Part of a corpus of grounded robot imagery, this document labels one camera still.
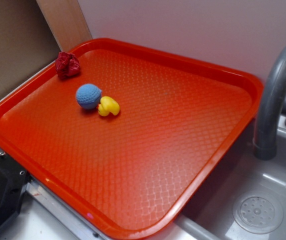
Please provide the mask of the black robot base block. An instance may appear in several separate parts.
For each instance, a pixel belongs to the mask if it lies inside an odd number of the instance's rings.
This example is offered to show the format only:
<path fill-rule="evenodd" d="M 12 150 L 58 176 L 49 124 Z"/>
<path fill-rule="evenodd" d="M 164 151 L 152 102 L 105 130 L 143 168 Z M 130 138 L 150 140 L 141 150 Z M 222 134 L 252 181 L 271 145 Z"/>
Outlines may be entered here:
<path fill-rule="evenodd" d="M 0 231 L 21 211 L 28 171 L 7 154 L 0 154 Z"/>

